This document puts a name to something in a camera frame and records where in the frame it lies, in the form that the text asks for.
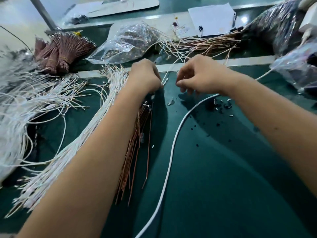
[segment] person's left hand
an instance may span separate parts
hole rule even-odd
[[[155,64],[148,59],[132,64],[126,86],[139,90],[144,95],[158,90],[161,87],[161,77]]]

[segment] black wire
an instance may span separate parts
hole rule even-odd
[[[12,32],[10,32],[9,30],[5,29],[3,26],[0,25],[0,27],[2,27],[4,30],[6,30],[8,33],[10,33],[12,36],[16,37],[18,40],[20,40],[27,48],[28,50],[30,50],[30,52],[32,53],[31,49],[25,44],[25,42],[23,42],[20,38],[18,38],[17,36],[15,36]]]

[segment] clear plastic bag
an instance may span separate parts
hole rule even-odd
[[[317,38],[276,59],[270,68],[279,72],[300,93],[308,88],[317,88],[317,67],[309,64],[309,60],[316,57],[316,52]]]
[[[125,25],[114,39],[104,42],[86,59],[93,64],[129,62],[142,57],[158,39],[158,31],[144,22]]]
[[[245,31],[271,44],[276,56],[285,55],[300,44],[299,26],[305,16],[298,10],[301,0],[286,0],[261,13]]]

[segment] skin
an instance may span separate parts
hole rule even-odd
[[[176,85],[189,94],[195,90],[234,99],[317,195],[317,117],[314,114],[254,79],[201,55],[180,69]],[[36,206],[18,238],[100,236],[138,109],[145,95],[160,86],[153,63],[144,59],[132,65],[129,79],[114,105]]]

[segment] forearm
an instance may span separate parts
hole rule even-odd
[[[317,116],[247,76],[228,95],[317,196]]]
[[[23,226],[22,237],[99,237],[145,95],[123,88],[114,105]]]

